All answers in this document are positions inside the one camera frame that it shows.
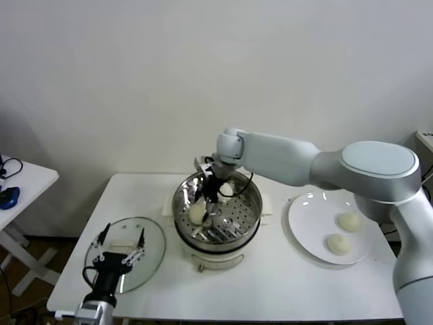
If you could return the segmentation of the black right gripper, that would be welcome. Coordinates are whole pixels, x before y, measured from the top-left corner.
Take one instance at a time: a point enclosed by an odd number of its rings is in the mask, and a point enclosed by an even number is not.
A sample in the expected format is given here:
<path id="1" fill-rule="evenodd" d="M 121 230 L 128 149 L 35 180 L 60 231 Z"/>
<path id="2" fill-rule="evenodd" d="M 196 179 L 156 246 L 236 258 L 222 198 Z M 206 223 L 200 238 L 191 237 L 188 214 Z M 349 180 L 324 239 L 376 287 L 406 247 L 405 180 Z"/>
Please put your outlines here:
<path id="1" fill-rule="evenodd" d="M 205 214 L 203 224 L 211 224 L 215 216 L 219 215 L 219 206 L 217 202 L 218 193 L 221 187 L 221 180 L 214 175 L 208 176 L 204 183 L 195 185 L 193 193 L 193 203 L 197 203 L 203 196 L 206 199 Z"/>

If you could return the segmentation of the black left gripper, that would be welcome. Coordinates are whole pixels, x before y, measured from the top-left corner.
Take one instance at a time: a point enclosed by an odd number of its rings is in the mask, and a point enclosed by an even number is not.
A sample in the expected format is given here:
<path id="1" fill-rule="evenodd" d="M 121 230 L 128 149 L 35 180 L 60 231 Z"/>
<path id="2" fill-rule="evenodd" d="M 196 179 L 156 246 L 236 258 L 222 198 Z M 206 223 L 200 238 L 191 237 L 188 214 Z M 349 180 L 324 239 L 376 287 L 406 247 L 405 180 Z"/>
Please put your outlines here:
<path id="1" fill-rule="evenodd" d="M 114 293 L 121 276 L 131 272 L 132 265 L 145 254 L 144 228 L 141 230 L 135 250 L 129 255 L 111 252 L 104 253 L 102 248 L 110 226 L 111 223 L 108 223 L 91 244 L 91 248 L 97 251 L 97 257 L 94 258 L 96 262 L 93 263 L 97 271 L 93 290 L 97 292 Z"/>

